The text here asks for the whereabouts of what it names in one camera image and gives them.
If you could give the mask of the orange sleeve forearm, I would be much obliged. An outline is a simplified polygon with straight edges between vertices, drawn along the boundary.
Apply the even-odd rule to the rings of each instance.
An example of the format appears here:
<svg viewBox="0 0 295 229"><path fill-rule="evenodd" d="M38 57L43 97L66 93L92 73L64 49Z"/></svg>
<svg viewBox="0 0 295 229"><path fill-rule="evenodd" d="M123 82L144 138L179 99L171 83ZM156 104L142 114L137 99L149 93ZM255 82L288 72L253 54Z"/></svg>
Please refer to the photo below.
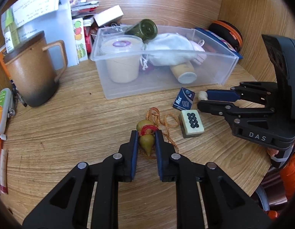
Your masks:
<svg viewBox="0 0 295 229"><path fill-rule="evenodd" d="M280 170L280 177L283 181L287 201L290 201L295 194L295 152L287 165Z"/></svg>

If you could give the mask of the left hand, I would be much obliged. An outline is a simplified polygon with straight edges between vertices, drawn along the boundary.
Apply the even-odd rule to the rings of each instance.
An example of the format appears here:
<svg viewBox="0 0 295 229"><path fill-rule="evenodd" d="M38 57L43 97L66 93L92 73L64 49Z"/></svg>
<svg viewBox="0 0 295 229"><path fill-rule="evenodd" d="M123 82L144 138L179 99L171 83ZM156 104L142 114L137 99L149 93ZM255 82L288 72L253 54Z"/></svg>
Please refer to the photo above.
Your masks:
<svg viewBox="0 0 295 229"><path fill-rule="evenodd" d="M268 148L268 149L267 149L267 152L268 152L268 154L270 155L270 157L274 157L276 154L279 153L278 150L276 150L276 149L272 149L272 148Z"/></svg>

